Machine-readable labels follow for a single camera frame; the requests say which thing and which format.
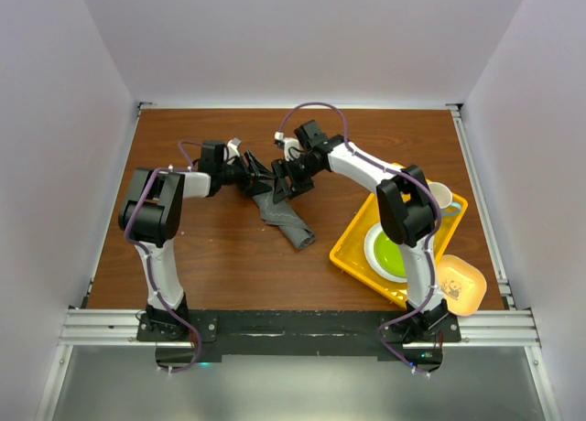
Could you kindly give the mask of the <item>grey cloth napkin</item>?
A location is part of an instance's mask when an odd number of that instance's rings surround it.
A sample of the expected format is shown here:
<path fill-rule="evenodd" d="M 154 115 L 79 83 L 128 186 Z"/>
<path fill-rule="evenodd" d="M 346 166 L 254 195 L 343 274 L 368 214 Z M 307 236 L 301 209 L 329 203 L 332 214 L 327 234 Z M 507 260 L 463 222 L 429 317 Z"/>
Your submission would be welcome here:
<path fill-rule="evenodd" d="M 284 200 L 273 202 L 273 192 L 253 196 L 260 218 L 268 225 L 277 227 L 297 250 L 308 248 L 316 241 L 314 231 L 297 215 Z"/>

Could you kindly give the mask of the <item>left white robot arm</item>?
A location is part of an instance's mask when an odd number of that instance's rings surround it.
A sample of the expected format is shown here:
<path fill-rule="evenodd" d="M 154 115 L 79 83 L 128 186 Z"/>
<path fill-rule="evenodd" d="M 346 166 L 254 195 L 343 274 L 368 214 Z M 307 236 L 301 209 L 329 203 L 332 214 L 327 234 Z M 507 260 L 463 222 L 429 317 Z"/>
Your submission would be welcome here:
<path fill-rule="evenodd" d="M 273 177 L 252 152 L 240 154 L 223 143 L 204 147 L 184 168 L 135 169 L 118 225 L 143 266 L 147 303 L 141 323 L 147 331 L 168 340 L 196 338 L 174 254 L 183 201 L 212 197 L 224 186 L 236 186 L 251 196 L 264 194 L 272 189 Z"/>

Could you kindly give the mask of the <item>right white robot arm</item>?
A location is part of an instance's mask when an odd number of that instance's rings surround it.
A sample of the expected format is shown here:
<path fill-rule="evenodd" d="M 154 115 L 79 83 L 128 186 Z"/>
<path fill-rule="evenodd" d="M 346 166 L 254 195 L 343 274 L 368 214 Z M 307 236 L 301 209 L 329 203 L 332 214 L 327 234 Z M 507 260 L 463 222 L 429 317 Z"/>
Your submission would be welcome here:
<path fill-rule="evenodd" d="M 312 189 L 312 178 L 322 170 L 347 177 L 375 194 L 383 232 L 397 244 L 407 275 L 407 312 L 382 327 L 400 333 L 404 343 L 434 337 L 449 311 L 433 254 L 441 212 L 422 170 L 386 163 L 341 135 L 318 133 L 294 139 L 277 131 L 274 142 L 285 154 L 272 162 L 274 201 Z"/>

